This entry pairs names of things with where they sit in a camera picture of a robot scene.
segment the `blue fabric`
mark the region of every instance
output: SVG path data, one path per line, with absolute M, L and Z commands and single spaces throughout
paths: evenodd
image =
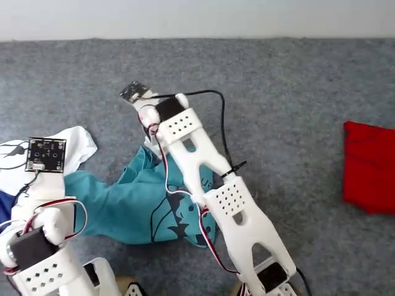
M 6 194 L 3 191 L 0 191 L 0 223 L 3 223 L 11 219 L 11 208 L 13 202 L 14 202 L 14 196 Z M 1 227 L 0 232 L 5 230 L 7 226 L 8 225 Z
M 185 189 L 183 176 L 173 158 L 168 156 L 168 186 Z M 200 170 L 205 191 L 212 188 L 212 172 Z M 198 224 L 198 210 L 189 196 L 167 194 L 164 164 L 154 164 L 154 156 L 140 147 L 137 155 L 124 168 L 119 180 L 108 186 L 87 171 L 76 171 L 65 177 L 66 195 L 82 201 L 90 219 L 85 236 L 104 235 L 126 244 L 147 244 L 185 237 L 205 247 Z M 76 229 L 83 224 L 84 214 L 76 210 Z M 215 239 L 215 221 L 204 218 L 204 226 Z

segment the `circuit board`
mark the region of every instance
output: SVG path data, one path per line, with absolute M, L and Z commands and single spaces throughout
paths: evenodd
M 63 173 L 65 152 L 64 139 L 30 137 L 25 171 Z
M 133 102 L 147 91 L 149 91 L 149 87 L 138 81 L 132 81 L 119 95 L 125 101 Z

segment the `white wall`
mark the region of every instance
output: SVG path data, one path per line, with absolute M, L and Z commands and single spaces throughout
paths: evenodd
M 0 40 L 395 36 L 395 0 L 2 0 Z

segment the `white fabric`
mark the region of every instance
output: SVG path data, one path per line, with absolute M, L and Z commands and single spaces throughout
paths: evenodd
M 98 150 L 91 135 L 82 126 L 74 126 L 46 138 L 67 140 L 64 175 L 77 171 L 80 164 Z M 34 173 L 25 172 L 27 147 L 28 141 L 23 140 L 0 144 L 0 191 L 16 195 L 34 177 Z

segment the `red cloth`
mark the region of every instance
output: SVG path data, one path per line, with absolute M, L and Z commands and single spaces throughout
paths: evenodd
M 344 132 L 344 201 L 395 214 L 395 129 L 347 121 Z

